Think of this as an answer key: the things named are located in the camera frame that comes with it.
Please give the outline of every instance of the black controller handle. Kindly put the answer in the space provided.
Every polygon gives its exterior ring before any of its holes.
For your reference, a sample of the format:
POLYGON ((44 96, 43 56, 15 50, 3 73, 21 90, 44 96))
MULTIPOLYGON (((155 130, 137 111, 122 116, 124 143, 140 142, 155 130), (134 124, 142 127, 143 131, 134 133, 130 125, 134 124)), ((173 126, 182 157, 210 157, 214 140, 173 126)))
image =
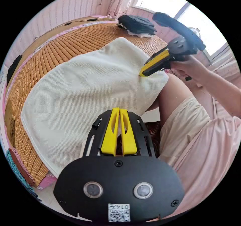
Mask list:
POLYGON ((176 31, 183 36, 189 44, 194 45, 194 47, 200 51, 203 51, 206 48, 203 41, 193 31, 169 15, 156 12, 153 14, 152 19, 160 26, 169 27, 176 31))

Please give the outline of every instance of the bamboo mat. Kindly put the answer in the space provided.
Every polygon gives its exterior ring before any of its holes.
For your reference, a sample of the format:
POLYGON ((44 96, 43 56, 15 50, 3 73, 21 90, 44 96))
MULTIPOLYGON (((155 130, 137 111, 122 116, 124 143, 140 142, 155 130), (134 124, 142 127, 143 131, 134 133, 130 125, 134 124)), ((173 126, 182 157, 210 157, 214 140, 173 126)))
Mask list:
POLYGON ((125 37, 149 56, 166 46, 166 43, 157 36, 130 36, 116 23, 90 25, 50 41, 27 61, 13 82, 8 100, 11 100, 12 116, 15 120, 15 147, 23 164, 34 178, 36 186, 49 170, 36 154, 20 120, 21 110, 29 92, 40 78, 57 65, 77 55, 98 50, 118 37, 125 37))

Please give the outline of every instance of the screw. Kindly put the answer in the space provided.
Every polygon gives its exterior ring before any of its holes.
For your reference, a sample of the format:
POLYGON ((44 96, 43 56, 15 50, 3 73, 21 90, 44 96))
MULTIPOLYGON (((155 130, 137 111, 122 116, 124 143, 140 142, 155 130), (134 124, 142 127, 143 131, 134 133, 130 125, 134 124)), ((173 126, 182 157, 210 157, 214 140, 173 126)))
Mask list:
POLYGON ((172 203, 171 203, 171 206, 172 207, 176 207, 178 205, 179 201, 178 200, 174 200, 172 203))
POLYGON ((122 161, 121 160, 115 161, 115 166, 116 167, 121 167, 122 166, 122 161))

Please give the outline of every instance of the pink curtain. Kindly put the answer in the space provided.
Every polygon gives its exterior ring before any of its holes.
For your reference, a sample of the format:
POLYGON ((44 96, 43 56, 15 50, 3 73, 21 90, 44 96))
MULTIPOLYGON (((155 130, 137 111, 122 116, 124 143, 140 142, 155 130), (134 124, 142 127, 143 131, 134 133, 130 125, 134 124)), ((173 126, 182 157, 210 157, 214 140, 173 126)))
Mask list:
POLYGON ((108 14, 119 17, 127 13, 130 1, 131 0, 112 0, 108 14))

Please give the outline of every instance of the white towel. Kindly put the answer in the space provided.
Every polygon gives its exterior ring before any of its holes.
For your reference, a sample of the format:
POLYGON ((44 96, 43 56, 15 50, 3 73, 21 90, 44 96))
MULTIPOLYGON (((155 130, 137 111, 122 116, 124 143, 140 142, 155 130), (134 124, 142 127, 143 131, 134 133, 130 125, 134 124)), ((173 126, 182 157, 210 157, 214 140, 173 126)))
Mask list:
POLYGON ((168 76, 162 71, 139 77, 147 59, 141 49, 120 37, 58 65, 33 87, 21 121, 36 153, 55 177, 79 158, 98 115, 120 107, 141 116, 154 102, 168 76))

